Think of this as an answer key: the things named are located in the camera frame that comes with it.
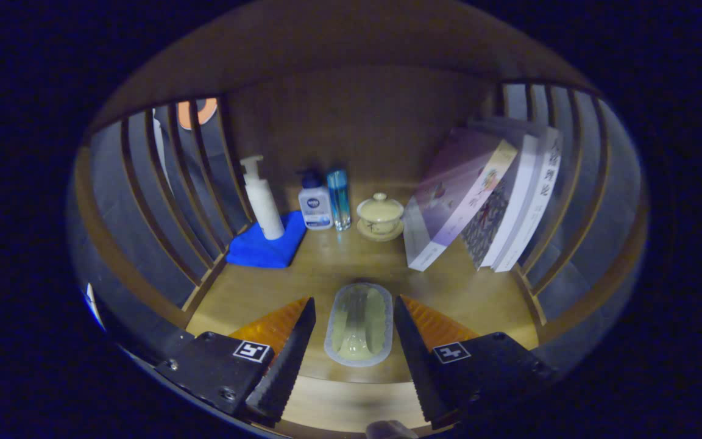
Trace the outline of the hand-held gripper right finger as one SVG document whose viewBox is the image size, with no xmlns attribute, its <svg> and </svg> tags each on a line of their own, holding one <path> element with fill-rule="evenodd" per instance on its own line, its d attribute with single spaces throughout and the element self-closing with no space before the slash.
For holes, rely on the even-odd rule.
<svg viewBox="0 0 702 439">
<path fill-rule="evenodd" d="M 505 332 L 480 335 L 402 294 L 394 323 L 426 422 L 435 430 L 487 421 L 558 378 Z"/>
</svg>

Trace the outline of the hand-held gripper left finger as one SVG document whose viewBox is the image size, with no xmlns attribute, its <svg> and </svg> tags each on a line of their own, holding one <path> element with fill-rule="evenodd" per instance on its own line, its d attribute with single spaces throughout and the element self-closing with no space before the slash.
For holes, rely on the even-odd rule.
<svg viewBox="0 0 702 439">
<path fill-rule="evenodd" d="M 242 422 L 275 427 L 295 386 L 316 322 L 304 297 L 230 335 L 203 332 L 155 371 L 181 391 Z"/>
</svg>

